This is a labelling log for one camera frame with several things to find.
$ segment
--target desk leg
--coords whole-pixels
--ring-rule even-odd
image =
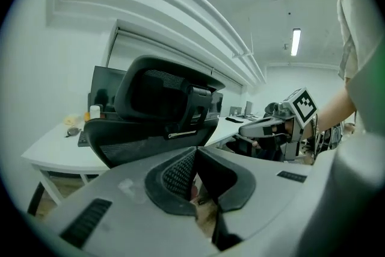
[[[82,178],[85,185],[88,184],[89,181],[88,181],[87,175],[81,173],[80,178]]]
[[[59,205],[64,198],[60,194],[55,184],[51,181],[48,172],[46,172],[45,170],[40,170],[38,166],[34,166],[34,169],[38,172],[40,182],[46,189],[48,195],[50,195],[54,202]]]

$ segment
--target white shirt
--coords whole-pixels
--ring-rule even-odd
[[[337,15],[343,38],[339,76],[353,78],[373,54],[385,33],[385,23],[374,0],[338,0]],[[357,113],[356,133],[363,132]]]

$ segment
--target fluorescent light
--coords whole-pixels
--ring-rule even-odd
[[[298,47],[300,45],[301,30],[296,28],[293,29],[293,43],[291,46],[291,55],[297,56]]]

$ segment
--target keyboard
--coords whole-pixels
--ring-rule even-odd
[[[78,147],[89,147],[88,141],[85,139],[84,131],[80,131]]]

